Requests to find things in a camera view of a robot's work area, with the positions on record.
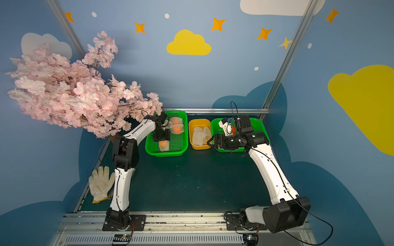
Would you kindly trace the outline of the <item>white foam net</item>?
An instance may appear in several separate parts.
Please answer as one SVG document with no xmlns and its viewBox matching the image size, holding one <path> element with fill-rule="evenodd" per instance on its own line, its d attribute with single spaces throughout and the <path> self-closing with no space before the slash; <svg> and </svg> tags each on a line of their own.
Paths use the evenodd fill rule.
<svg viewBox="0 0 394 246">
<path fill-rule="evenodd" d="M 205 133 L 201 127 L 195 127 L 194 133 L 192 136 L 192 144 L 194 146 L 202 146 L 205 145 L 204 143 Z"/>
</svg>

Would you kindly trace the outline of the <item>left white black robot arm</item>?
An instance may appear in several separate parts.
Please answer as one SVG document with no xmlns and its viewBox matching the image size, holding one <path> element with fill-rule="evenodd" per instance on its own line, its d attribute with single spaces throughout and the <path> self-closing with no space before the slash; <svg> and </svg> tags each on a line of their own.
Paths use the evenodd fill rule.
<svg viewBox="0 0 394 246">
<path fill-rule="evenodd" d="M 112 150 L 112 162 L 115 168 L 115 186 L 113 198 L 103 225 L 103 231 L 130 231 L 132 221 L 129 215 L 129 190 L 135 167 L 139 163 L 139 144 L 149 134 L 154 140 L 170 139 L 170 132 L 165 111 L 157 115 L 147 115 L 130 132 L 115 140 Z"/>
</svg>

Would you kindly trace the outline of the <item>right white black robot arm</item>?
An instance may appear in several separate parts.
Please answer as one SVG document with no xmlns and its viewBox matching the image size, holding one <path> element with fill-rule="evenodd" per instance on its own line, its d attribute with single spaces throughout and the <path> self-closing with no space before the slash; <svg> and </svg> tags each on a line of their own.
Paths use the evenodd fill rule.
<svg viewBox="0 0 394 246">
<path fill-rule="evenodd" d="M 251 206 L 240 213 L 242 226 L 262 224 L 278 233 L 304 224 L 311 208 L 306 197 L 300 197 L 282 171 L 267 134 L 254 127 L 248 115 L 224 117 L 211 123 L 208 145 L 219 150 L 243 149 L 257 166 L 270 195 L 270 207 Z"/>
</svg>

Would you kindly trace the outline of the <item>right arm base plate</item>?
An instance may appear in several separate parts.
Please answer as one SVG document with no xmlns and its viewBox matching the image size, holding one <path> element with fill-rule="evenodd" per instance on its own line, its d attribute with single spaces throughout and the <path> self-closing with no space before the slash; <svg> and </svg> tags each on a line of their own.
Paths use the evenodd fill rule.
<svg viewBox="0 0 394 246">
<path fill-rule="evenodd" d="M 266 225 L 250 222 L 244 214 L 225 213 L 223 218 L 228 231 L 267 231 Z"/>
</svg>

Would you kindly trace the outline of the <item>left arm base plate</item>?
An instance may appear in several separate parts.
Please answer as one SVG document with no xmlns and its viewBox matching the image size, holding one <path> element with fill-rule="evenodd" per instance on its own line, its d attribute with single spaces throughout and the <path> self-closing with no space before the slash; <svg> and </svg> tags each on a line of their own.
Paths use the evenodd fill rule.
<svg viewBox="0 0 394 246">
<path fill-rule="evenodd" d="M 145 222 L 146 215 L 107 216 L 102 231 L 143 231 Z"/>
</svg>

